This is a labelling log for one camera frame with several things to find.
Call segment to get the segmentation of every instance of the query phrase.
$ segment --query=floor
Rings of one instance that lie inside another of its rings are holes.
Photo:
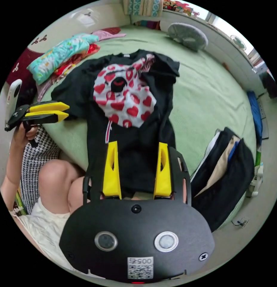
[[[4,131],[4,110],[8,92],[8,84],[5,84],[0,94],[0,185],[3,182],[8,150],[12,138],[12,132]],[[205,267],[200,272],[191,276],[180,276],[175,281],[169,280],[161,283],[162,286],[177,286],[200,278],[223,265],[237,253],[239,253],[255,236],[262,227],[277,199],[277,99],[270,99],[268,94],[261,97],[264,112],[266,114],[269,139],[262,142],[262,161],[264,164],[263,183],[257,197],[245,199],[243,207],[237,215],[237,219],[248,218],[244,228],[229,224],[214,232],[216,248]],[[123,286],[123,284],[104,280],[105,286]]]

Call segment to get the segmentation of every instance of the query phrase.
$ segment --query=houndstooth fabric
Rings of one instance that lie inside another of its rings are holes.
[[[39,171],[49,160],[59,157],[60,148],[50,138],[43,127],[37,132],[36,142],[38,146],[32,148],[27,144],[24,150],[20,190],[22,203],[28,214],[39,198]]]

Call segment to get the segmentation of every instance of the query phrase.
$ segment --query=screw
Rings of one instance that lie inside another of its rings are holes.
[[[141,206],[138,204],[135,204],[131,210],[133,213],[140,213],[141,212]]]
[[[199,261],[204,261],[204,260],[207,259],[207,257],[208,257],[208,253],[204,252],[204,253],[202,253],[202,254],[199,256],[198,260],[199,260]]]

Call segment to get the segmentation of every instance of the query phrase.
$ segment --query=curtain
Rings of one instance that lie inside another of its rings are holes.
[[[124,0],[126,15],[161,17],[163,0]]]

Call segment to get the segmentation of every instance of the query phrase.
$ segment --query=white fabric with red hearts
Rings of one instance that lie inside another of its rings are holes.
[[[95,80],[94,100],[105,116],[122,127],[139,128],[154,111],[156,99],[141,79],[141,72],[148,72],[154,55],[148,54],[132,65],[112,64],[105,67]],[[121,92],[111,90],[112,82],[121,79]]]

